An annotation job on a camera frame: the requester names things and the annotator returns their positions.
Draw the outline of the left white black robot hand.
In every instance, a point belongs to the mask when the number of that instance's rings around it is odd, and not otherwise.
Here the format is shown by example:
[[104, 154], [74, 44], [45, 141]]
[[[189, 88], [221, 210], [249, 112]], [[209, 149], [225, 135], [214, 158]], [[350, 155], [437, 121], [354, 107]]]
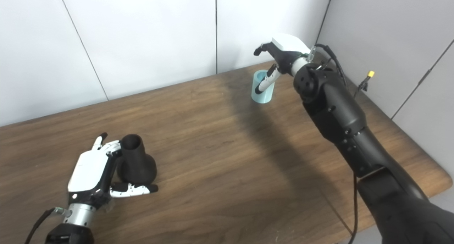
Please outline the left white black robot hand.
[[104, 143], [107, 133], [98, 136], [91, 150], [81, 153], [70, 177], [68, 204], [100, 208], [113, 198], [152, 194], [157, 164], [147, 154], [142, 138], [128, 134]]

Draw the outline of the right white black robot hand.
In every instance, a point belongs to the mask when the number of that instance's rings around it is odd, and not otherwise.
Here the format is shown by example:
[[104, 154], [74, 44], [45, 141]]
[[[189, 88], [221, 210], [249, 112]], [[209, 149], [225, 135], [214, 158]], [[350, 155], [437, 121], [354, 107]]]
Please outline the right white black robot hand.
[[276, 34], [271, 42], [262, 43], [256, 48], [253, 55], [258, 56], [262, 52], [271, 55], [275, 63], [255, 87], [254, 92], [257, 95], [262, 94], [282, 75], [288, 74], [293, 77], [302, 66], [311, 63], [312, 57], [311, 49], [290, 34]]

